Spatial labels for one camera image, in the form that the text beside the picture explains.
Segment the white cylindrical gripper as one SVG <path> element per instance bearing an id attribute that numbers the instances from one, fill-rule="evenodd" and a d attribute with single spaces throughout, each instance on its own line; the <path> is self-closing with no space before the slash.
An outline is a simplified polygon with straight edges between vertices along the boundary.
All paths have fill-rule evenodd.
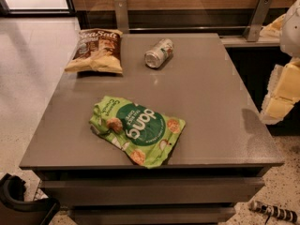
<path id="1" fill-rule="evenodd" d="M 300 0 L 296 0 L 285 15 L 280 15 L 264 26 L 260 36 L 279 37 L 280 49 L 284 53 L 290 57 L 300 57 Z M 266 125 L 277 124 L 299 101 L 300 59 L 293 58 L 285 66 L 275 65 L 272 70 L 260 119 Z"/>

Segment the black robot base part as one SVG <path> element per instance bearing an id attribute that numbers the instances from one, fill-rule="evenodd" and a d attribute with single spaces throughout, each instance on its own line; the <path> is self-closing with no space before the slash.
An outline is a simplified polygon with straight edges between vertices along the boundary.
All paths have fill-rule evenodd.
<path id="1" fill-rule="evenodd" d="M 26 202 L 25 182 L 6 173 L 0 180 L 0 225 L 49 225 L 60 202 L 46 198 Z"/>

